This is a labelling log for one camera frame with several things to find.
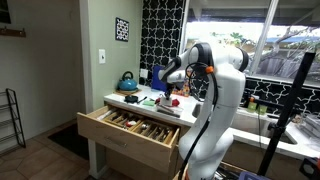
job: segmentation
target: tiled floor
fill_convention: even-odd
[[[1,180],[93,180],[88,177],[89,162],[47,137],[72,124],[70,121],[26,141],[27,148],[0,157]],[[126,179],[109,169],[101,180]]]

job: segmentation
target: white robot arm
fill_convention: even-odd
[[[187,173],[191,180],[211,179],[233,141],[228,128],[244,91],[242,71],[248,65],[248,54],[233,47],[195,44],[159,71],[159,79],[167,83],[167,100],[173,85],[184,79],[184,73],[177,70],[190,65],[208,77],[209,86],[197,120],[179,141],[179,152],[185,159],[184,166],[189,164]]]

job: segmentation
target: framed picture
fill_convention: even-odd
[[[117,41],[129,41],[129,22],[116,17],[116,40]]]
[[[7,0],[0,0],[0,23],[11,23]]]

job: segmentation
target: wall outlet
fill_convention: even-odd
[[[106,50],[99,49],[99,64],[106,63]]]
[[[148,70],[140,69],[140,77],[147,79],[148,78]]]

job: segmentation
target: white countertop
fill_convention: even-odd
[[[143,99],[145,96],[147,96],[147,99],[151,98],[156,100],[158,97],[160,97],[160,94],[163,94],[162,91],[153,90],[147,86],[139,85],[138,88],[141,89],[142,91],[134,95],[138,96],[139,100]],[[156,112],[155,106],[152,107],[152,106],[142,105],[143,102],[141,102],[140,104],[136,104],[136,103],[127,104],[124,102],[124,96],[117,95],[117,94],[110,94],[105,96],[104,101],[111,105],[125,107],[132,111],[141,111],[145,114],[149,114],[161,119],[166,119],[168,122],[171,122],[174,124],[192,126],[193,123],[196,121],[196,118],[192,116],[192,111],[195,105],[199,102],[195,100],[193,97],[183,97],[178,95],[172,95],[171,97],[173,99],[178,99],[180,101],[179,108],[183,109],[183,112],[181,113],[180,118],[176,118],[173,116]],[[254,117],[254,118],[258,117],[256,113],[248,113],[247,111],[242,109],[239,109],[237,114],[248,116],[248,117]],[[260,116],[260,119],[274,121],[273,119],[268,118],[266,115]],[[234,139],[236,141],[240,141],[256,147],[260,146],[258,135],[241,131],[238,129],[233,129],[233,128],[229,128],[229,129],[233,132]],[[285,133],[291,140],[295,141],[297,144],[288,144],[284,142],[279,142],[276,152],[287,155],[287,156],[291,156],[297,159],[303,159],[306,156],[307,157],[320,156],[319,151],[309,147],[310,144],[312,144],[313,142],[311,142],[308,137],[306,137],[302,132],[300,132],[300,130],[296,127],[294,123],[290,123],[287,126]],[[270,139],[261,136],[260,140],[261,140],[261,147],[266,149]]]

